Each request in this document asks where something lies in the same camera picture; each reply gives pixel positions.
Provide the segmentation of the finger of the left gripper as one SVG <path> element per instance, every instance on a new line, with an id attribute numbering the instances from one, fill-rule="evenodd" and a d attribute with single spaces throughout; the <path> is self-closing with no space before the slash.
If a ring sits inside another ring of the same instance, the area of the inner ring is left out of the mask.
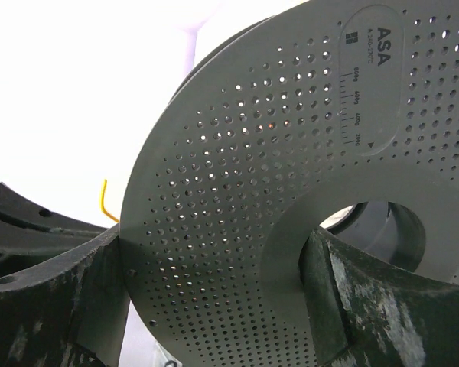
<path id="1" fill-rule="evenodd" d="M 50 211 L 0 182 L 0 278 L 76 248 L 105 230 Z"/>

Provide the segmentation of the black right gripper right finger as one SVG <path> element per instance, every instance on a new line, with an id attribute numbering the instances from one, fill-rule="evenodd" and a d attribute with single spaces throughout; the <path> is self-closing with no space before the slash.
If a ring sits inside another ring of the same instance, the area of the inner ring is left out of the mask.
<path id="1" fill-rule="evenodd" d="M 300 272 L 319 366 L 459 366 L 459 285 L 320 229 L 304 245 Z"/>

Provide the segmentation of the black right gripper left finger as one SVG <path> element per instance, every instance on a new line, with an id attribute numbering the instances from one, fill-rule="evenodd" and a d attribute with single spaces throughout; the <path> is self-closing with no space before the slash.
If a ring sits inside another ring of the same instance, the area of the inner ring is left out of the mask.
<path id="1" fill-rule="evenodd" d="M 0 366 L 117 366 L 128 309 L 113 226 L 0 278 Z"/>

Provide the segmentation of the dark grey perforated spool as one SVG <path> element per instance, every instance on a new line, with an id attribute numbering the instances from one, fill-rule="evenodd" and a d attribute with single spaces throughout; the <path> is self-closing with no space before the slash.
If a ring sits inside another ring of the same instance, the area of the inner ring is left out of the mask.
<path id="1" fill-rule="evenodd" d="M 359 203 L 425 233 L 369 251 L 459 284 L 459 1 L 309 1 L 198 66 L 125 192 L 132 302 L 187 366 L 312 366 L 301 250 Z"/>

